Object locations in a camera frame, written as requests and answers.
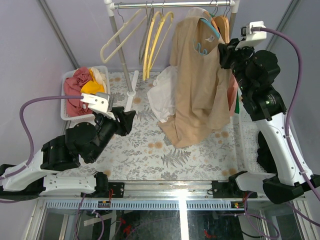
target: patterned floor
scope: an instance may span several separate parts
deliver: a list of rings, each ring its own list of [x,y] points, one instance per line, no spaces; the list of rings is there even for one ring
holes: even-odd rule
[[[83,163],[62,175],[87,176],[99,171],[110,180],[207,181],[226,180],[244,169],[237,114],[221,131],[197,145],[177,149],[171,145],[157,126],[158,120],[147,97],[158,74],[152,72],[146,81],[139,74],[132,104],[136,117],[131,133],[125,137],[115,135],[95,163]],[[114,105],[125,107],[128,89],[123,73],[110,73],[109,81]]]

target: pink cloth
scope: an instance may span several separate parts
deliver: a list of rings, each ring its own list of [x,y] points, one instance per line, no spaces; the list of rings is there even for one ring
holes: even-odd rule
[[[229,87],[226,92],[226,95],[228,97],[229,112],[231,117],[235,114],[238,87],[239,86],[235,76],[231,75],[229,80]]]
[[[63,84],[65,95],[81,96],[81,88],[89,81],[92,81],[89,69],[85,66],[80,67],[73,74],[73,77],[67,77]],[[86,114],[92,114],[92,110],[88,108],[88,104],[80,101],[80,99],[67,99],[66,113],[70,117],[77,117]]]

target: white wall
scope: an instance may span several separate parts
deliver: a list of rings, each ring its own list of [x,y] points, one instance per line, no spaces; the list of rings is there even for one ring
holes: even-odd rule
[[[0,23],[0,164],[16,165],[30,153],[19,120],[21,105],[33,98],[59,95],[62,74],[73,68],[37,1],[1,1]],[[36,151],[61,133],[59,105],[47,101],[25,110]],[[34,206],[35,201],[0,203],[0,238],[21,239]]]
[[[284,33],[298,44],[303,58],[302,84],[292,120],[305,161],[313,173],[318,175],[320,174],[319,9],[320,1],[301,1],[284,30]],[[274,87],[281,93],[286,106],[289,107],[297,82],[297,56],[291,45],[282,39],[277,40],[271,51],[276,54],[281,68]],[[320,202],[312,192],[306,195],[312,216],[320,223]]]
[[[100,49],[113,35],[104,1],[47,0],[47,2],[79,64],[87,67],[101,65]],[[145,1],[126,0],[122,2],[141,3]],[[240,7],[237,13],[232,37],[239,38],[240,27],[249,22],[263,20],[266,26],[275,29],[290,2],[291,0],[240,0]],[[175,30],[175,25],[185,18],[189,9],[189,7],[179,7],[165,8],[163,10],[164,13],[167,13],[168,11],[174,12],[174,26],[172,26],[170,33],[168,33],[167,38],[163,43],[162,50],[155,61],[153,71],[163,70],[169,65],[171,39]],[[210,12],[213,12],[214,7],[207,7],[207,9]],[[218,13],[223,14],[225,9],[226,7],[220,7]],[[136,11],[136,9],[120,9],[119,13],[123,16],[124,21],[127,21]],[[156,8],[155,11],[161,11],[161,8]],[[117,11],[114,11],[114,15],[119,29],[123,24],[122,19]],[[134,23],[138,23],[144,16],[145,11],[143,11],[141,16],[137,17],[138,19],[136,19]],[[127,66],[130,70],[141,69],[138,62],[138,54],[142,35],[145,31],[144,26],[145,25],[138,29],[134,36],[123,46]],[[135,24],[128,26],[127,29],[120,34],[120,38],[123,40],[134,27]],[[265,48],[267,44],[268,41],[266,40],[260,47]],[[108,56],[115,48],[115,44],[109,46],[109,48],[105,50],[105,55]],[[116,54],[106,66],[109,68],[109,71],[122,71],[118,54]]]

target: tan garment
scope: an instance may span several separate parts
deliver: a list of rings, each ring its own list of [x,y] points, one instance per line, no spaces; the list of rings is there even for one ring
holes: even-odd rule
[[[213,130],[230,123],[227,89],[230,70],[219,65],[218,43],[213,31],[193,16],[176,26],[172,40],[170,64],[178,67],[175,93],[175,115],[158,123],[176,148],[200,143]],[[195,44],[201,43],[207,55],[201,55]]]

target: robotic arm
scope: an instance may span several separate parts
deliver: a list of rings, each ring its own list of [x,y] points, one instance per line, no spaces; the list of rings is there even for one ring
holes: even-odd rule
[[[113,98],[106,93],[82,94],[84,103],[93,110],[95,126],[78,123],[45,143],[21,172],[7,177],[0,187],[0,198],[24,201],[38,196],[80,195],[108,197],[108,178],[102,172],[87,177],[57,176],[64,170],[78,168],[79,156],[86,164],[94,163],[114,134],[126,136],[132,129],[136,111],[124,112],[123,107],[112,107]],[[3,164],[0,176],[6,176],[23,166]]]
[[[277,174],[240,172],[230,180],[233,188],[266,194],[273,203],[280,204],[301,196],[310,187],[289,149],[286,138],[291,136],[286,136],[284,130],[287,109],[272,86],[280,73],[278,59],[270,51],[254,51],[253,47],[266,39],[267,33],[252,32],[252,27],[264,27],[264,22],[251,22],[243,27],[242,40],[234,38],[228,44],[219,44],[220,65],[232,70],[242,93],[243,106],[263,135],[259,136],[259,144],[267,143]],[[307,166],[293,137],[291,141],[304,173],[314,187],[320,186],[320,176]]]

